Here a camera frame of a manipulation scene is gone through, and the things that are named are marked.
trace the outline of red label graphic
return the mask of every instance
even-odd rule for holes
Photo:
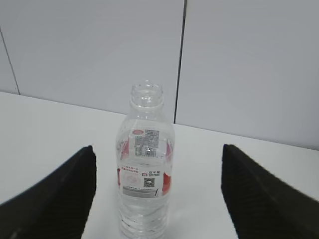
[[[143,133],[144,133],[144,131],[143,131],[143,130],[140,130],[140,129],[135,129],[135,130],[133,131],[133,134],[137,134],[137,135],[143,134]]]
[[[170,189],[171,177],[169,177],[166,173],[164,173],[164,184],[163,184],[163,195],[169,192]]]

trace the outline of bottle opening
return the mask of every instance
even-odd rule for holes
[[[132,86],[131,105],[134,108],[158,108],[164,103],[163,89],[146,80]]]

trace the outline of bottle neck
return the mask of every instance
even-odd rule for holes
[[[145,107],[133,107],[131,105],[131,112],[130,115],[139,120],[158,120],[162,118],[162,109],[163,105],[160,107],[152,107],[152,108],[145,108]]]

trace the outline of panel seam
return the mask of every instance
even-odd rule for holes
[[[7,49],[6,44],[5,44],[4,36],[3,36],[2,30],[1,30],[1,26],[0,26],[0,34],[1,34],[1,38],[2,38],[2,41],[3,41],[4,48],[5,48],[6,56],[8,57],[8,61],[9,61],[10,67],[11,67],[11,71],[12,71],[12,74],[13,74],[13,78],[14,78],[14,82],[15,82],[15,85],[16,85],[16,89],[18,90],[18,94],[21,95],[19,87],[18,87],[18,82],[16,81],[16,77],[15,77],[15,73],[14,73],[14,70],[13,70],[12,63],[11,63],[11,59],[10,59],[10,56],[9,56],[9,53],[8,53],[8,49]]]
[[[183,23],[182,23],[181,36],[180,36],[179,63],[178,63],[178,74],[177,74],[177,85],[176,85],[176,97],[175,97],[175,109],[174,109],[174,123],[176,123],[176,114],[177,114],[177,101],[178,101],[178,91],[179,91],[179,79],[180,79],[181,57],[182,57],[182,54],[183,54],[183,44],[184,44],[184,31],[185,31],[186,10],[187,10],[187,0],[184,0]]]

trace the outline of water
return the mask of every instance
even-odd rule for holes
[[[119,193],[120,230],[124,238],[162,239],[165,232],[168,194],[141,199]]]
[[[136,137],[132,131],[123,133],[117,145],[120,230],[123,238],[162,239],[167,222],[172,166],[169,134],[160,132],[155,152],[150,147],[140,151],[132,145],[132,138],[135,140]],[[144,188],[146,183],[153,187]]]

